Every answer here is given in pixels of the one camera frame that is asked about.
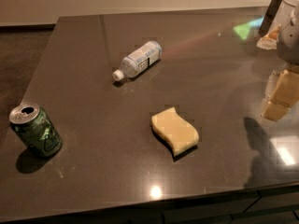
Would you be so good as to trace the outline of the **white gripper with vents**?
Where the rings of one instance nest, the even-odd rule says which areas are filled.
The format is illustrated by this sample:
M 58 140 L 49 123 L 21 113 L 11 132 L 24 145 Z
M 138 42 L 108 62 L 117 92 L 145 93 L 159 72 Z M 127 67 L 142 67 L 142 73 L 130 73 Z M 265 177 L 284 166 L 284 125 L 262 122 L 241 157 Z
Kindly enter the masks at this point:
M 265 88 L 261 116 L 278 121 L 299 102 L 299 7 L 294 8 L 278 32 L 278 57 L 291 63 L 282 71 L 273 70 Z

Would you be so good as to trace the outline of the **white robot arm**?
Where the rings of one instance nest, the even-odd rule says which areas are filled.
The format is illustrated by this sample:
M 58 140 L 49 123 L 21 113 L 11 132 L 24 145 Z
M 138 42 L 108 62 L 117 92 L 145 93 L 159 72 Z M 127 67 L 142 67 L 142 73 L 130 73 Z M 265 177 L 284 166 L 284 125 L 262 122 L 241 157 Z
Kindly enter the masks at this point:
M 285 62 L 268 78 L 261 116 L 278 121 L 299 101 L 299 0 L 272 0 L 257 47 L 275 49 Z

